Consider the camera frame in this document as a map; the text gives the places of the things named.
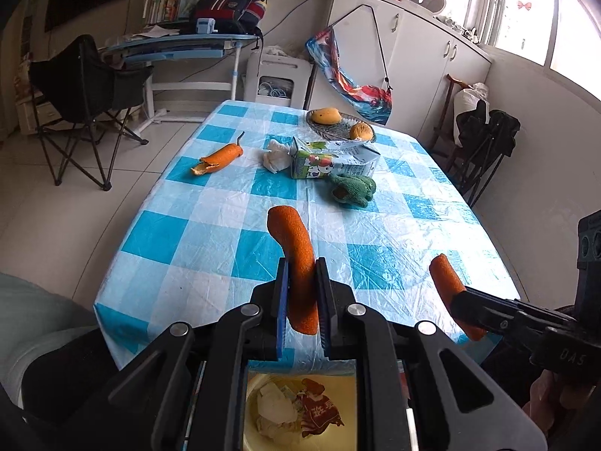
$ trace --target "metal screw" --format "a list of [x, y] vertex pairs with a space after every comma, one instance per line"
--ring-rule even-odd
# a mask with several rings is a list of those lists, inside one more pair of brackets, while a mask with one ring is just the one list
[[417, 325], [417, 330], [425, 336], [431, 336], [436, 332], [436, 326], [432, 322], [424, 321]]
[[365, 315], [365, 312], [367, 312], [366, 308], [361, 304], [350, 304], [346, 310], [351, 315]]
[[169, 328], [169, 332], [175, 337], [185, 336], [187, 334], [187, 330], [187, 324], [184, 324], [183, 322], [175, 322], [175, 324]]
[[246, 304], [240, 307], [240, 312], [247, 317], [252, 317], [253, 315], [257, 315], [259, 313], [259, 307], [255, 304]]

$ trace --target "blue and white tablecloth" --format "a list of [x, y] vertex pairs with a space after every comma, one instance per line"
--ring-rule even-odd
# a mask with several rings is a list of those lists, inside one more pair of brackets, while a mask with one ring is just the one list
[[[249, 301], [256, 285], [275, 278], [283, 254], [266, 227], [275, 205], [298, 210], [330, 277], [353, 287], [358, 302], [390, 321], [429, 319], [466, 342], [429, 275], [439, 253], [466, 285], [518, 297], [485, 230], [415, 139], [375, 127], [378, 190], [366, 209], [334, 202], [326, 180], [293, 180], [289, 170], [266, 170], [262, 156], [270, 139], [319, 139], [304, 114], [224, 102], [173, 158], [131, 223], [94, 304], [119, 367], [172, 322], [215, 322]], [[190, 173], [198, 158], [235, 142], [241, 131], [242, 157], [217, 173]], [[330, 362], [319, 335], [304, 336], [288, 324], [284, 358], [268, 369], [341, 373], [352, 366]]]

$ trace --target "yellow fruit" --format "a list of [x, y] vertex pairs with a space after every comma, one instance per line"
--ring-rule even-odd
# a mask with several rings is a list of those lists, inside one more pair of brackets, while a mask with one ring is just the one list
[[352, 140], [361, 139], [362, 141], [370, 141], [374, 138], [374, 133], [371, 127], [365, 122], [358, 122], [350, 128], [349, 137]]
[[332, 126], [339, 123], [342, 120], [340, 112], [334, 107], [320, 108], [319, 110], [313, 110], [311, 113], [311, 120], [316, 124], [323, 126]]

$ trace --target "blue pencil sharpener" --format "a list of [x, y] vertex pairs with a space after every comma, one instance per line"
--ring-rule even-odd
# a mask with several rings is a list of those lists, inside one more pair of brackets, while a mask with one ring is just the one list
[[214, 30], [214, 18], [199, 18], [196, 20], [196, 33], [213, 33]]

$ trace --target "black camping chair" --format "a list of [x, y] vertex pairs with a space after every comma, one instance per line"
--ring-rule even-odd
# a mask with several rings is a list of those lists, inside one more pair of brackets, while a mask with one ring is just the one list
[[[71, 163], [104, 191], [110, 190], [110, 175], [115, 165], [116, 152], [119, 148], [121, 136], [125, 135], [142, 145], [148, 144], [148, 140], [141, 138], [131, 131], [125, 125], [125, 122], [128, 119], [131, 108], [142, 104], [143, 84], [152, 71], [152, 66], [136, 70], [116, 70], [111, 68], [101, 60], [94, 38], [91, 35], [80, 35], [61, 53], [48, 61], [31, 63], [29, 68], [31, 96], [35, 97], [34, 89], [38, 89], [61, 115], [57, 120], [41, 126], [37, 108], [35, 107], [35, 99], [32, 100], [38, 137], [44, 149], [44, 155], [46, 156], [46, 161], [48, 162], [55, 185], [58, 186], [62, 183], [62, 176], [67, 169], [67, 164]], [[117, 117], [122, 110], [127, 110], [127, 112], [125, 113], [125, 117], [120, 121]], [[115, 149], [106, 174], [104, 173], [96, 147], [104, 133], [99, 138], [95, 134], [95, 119], [102, 113], [107, 114], [119, 128], [119, 135], [116, 138]], [[47, 130], [48, 127], [55, 125], [61, 120], [73, 124], [65, 149], [62, 149], [49, 136]], [[77, 130], [77, 124], [83, 124], [83, 126]], [[83, 136], [84, 131], [87, 132], [89, 138]], [[101, 181], [73, 160], [73, 152], [81, 140], [89, 140], [91, 142], [96, 162], [98, 163], [98, 169], [100, 169]], [[50, 157], [46, 150], [46, 141], [62, 154], [58, 174], [55, 173], [50, 162]]]
[[[468, 199], [470, 208], [490, 183], [503, 158], [512, 155], [516, 146], [515, 135], [520, 130], [519, 120], [501, 110], [491, 110], [489, 115], [489, 123], [486, 123], [486, 103], [479, 100], [476, 110], [457, 116], [459, 140], [466, 160], [452, 181], [463, 196], [471, 191]], [[493, 164], [495, 167], [478, 190], [480, 181]]]

